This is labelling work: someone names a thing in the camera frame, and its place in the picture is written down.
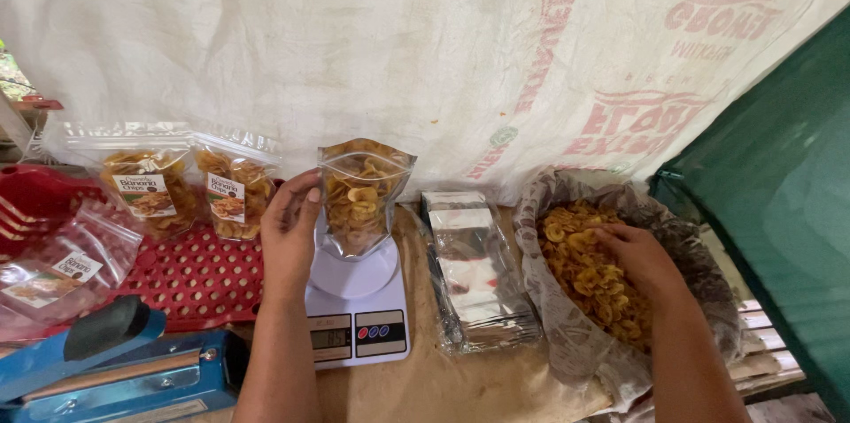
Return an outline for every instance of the scale weighing platform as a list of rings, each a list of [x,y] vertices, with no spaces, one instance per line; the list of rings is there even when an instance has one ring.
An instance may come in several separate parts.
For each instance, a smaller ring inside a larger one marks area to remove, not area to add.
[[[405,283],[392,238],[359,262],[336,259],[316,245],[304,300],[317,370],[409,355]]]

